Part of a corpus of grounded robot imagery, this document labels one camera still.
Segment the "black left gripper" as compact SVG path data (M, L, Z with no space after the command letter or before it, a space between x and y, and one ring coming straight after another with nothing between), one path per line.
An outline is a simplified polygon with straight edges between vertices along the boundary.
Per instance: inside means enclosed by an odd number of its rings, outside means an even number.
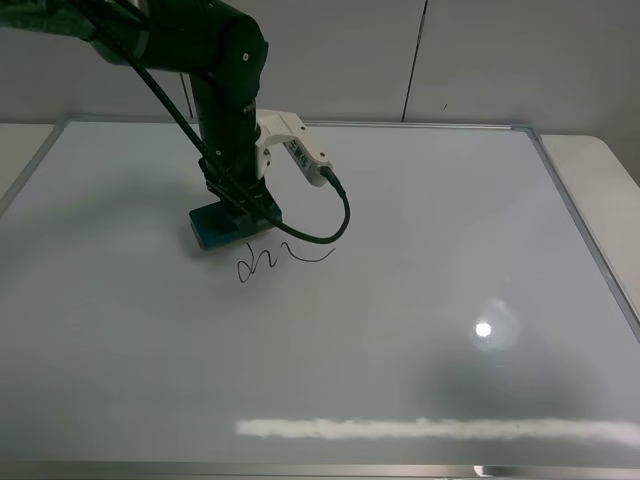
M266 187L252 169L203 170L207 189L232 209L264 219L275 227L282 221L282 212Z

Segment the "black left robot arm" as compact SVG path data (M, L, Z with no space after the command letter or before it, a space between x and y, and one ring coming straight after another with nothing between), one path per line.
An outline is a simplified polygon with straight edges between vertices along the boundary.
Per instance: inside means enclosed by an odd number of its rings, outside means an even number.
M268 44L251 16L222 1L4 1L1 24L80 39L134 69L200 152L208 189L232 212L280 225L256 172L255 101ZM190 77L197 129L154 70Z

